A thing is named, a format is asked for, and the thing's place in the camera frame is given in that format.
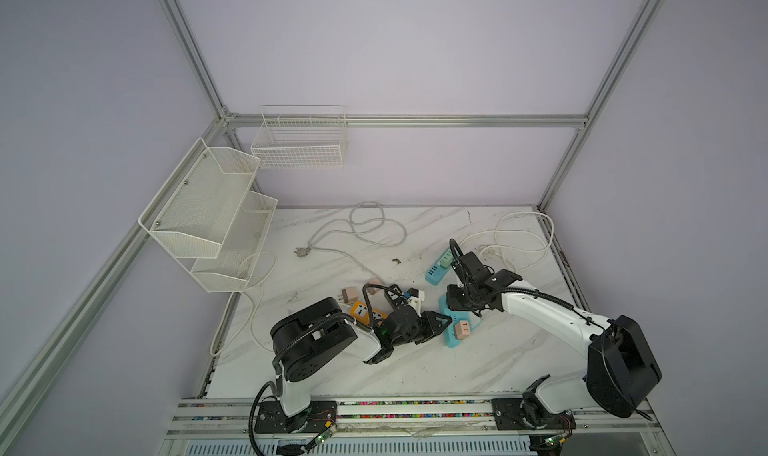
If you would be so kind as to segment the orange power strip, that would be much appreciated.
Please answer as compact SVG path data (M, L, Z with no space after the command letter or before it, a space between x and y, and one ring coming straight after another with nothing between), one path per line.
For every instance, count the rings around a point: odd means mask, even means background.
M373 322L380 324L382 321L386 320L388 316L386 314L383 314L377 310L373 311L374 318L372 319L368 310L368 307L365 303L361 301L355 302L352 307L349 310L350 315L357 320L359 323L370 326Z

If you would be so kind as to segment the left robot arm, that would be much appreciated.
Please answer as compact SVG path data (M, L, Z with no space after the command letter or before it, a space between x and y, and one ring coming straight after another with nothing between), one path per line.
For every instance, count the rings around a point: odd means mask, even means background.
M361 290L368 320L344 312L329 297L277 322L270 331L275 379L266 384L288 419L311 405L310 379L344 352L376 365L404 345L421 345L453 324L447 315L421 308L422 292L367 283Z

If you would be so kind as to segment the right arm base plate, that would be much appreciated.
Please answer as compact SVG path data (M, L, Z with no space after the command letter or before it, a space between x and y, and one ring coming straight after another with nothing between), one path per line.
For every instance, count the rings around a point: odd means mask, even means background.
M550 413L533 399L494 398L491 406L498 430L562 429L568 432L575 428L575 420L570 412Z

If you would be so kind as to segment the teal power strip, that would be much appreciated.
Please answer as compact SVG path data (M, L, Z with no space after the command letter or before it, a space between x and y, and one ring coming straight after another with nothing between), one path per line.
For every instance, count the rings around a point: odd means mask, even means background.
M480 326L481 318L471 312L451 310L446 294L440 297L438 304L440 312L452 319L449 328L443 332L445 345L451 349L456 348Z

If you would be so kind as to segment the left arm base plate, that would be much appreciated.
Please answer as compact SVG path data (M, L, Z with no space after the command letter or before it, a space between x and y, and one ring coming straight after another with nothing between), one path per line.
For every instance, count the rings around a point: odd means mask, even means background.
M338 404L331 400L312 401L310 406L288 417L277 401L262 402L254 417L254 433L262 434L315 434L324 430L337 418Z

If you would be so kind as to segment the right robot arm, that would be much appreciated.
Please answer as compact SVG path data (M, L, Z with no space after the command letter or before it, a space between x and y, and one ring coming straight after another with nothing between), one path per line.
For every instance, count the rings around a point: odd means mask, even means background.
M447 287L448 308L478 317L499 311L519 317L574 350L583 368L543 375L523 392L523 424L539 429L564 413L599 407L618 418L641 414L639 405L661 382L662 372L633 319L608 318L577 308L528 284L520 275L494 271L451 239L449 252L459 283Z

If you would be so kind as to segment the blue power strip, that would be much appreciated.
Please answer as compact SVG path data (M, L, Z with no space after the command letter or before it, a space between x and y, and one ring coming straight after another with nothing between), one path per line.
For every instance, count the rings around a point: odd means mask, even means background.
M431 285L433 285L433 286L437 286L437 285L439 285L439 284L441 283L441 281L443 280L443 278L444 278L444 277L445 277L445 276L448 274L448 272L449 272L449 271L452 269L452 265L451 265L449 268L447 268L447 269L444 269L444 268L442 268L442 267L439 265L439 260L440 260L440 258L442 257L442 255L441 255L441 256L440 256L440 257L439 257L439 258L438 258L438 259L435 261L435 263L434 263L434 264L433 264L433 265L430 267L430 269L429 269L429 270L426 272L426 275L425 275L425 280L426 280L426 281L427 281L429 284L431 284Z

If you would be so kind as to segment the pink adapter black strip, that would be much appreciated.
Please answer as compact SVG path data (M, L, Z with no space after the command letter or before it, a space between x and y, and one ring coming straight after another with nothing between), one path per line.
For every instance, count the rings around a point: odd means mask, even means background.
M378 278L373 278L366 283L366 293L370 296L375 295L383 288L383 282Z
M359 291L355 287L344 288L341 292L342 301L346 305L354 305L360 299Z

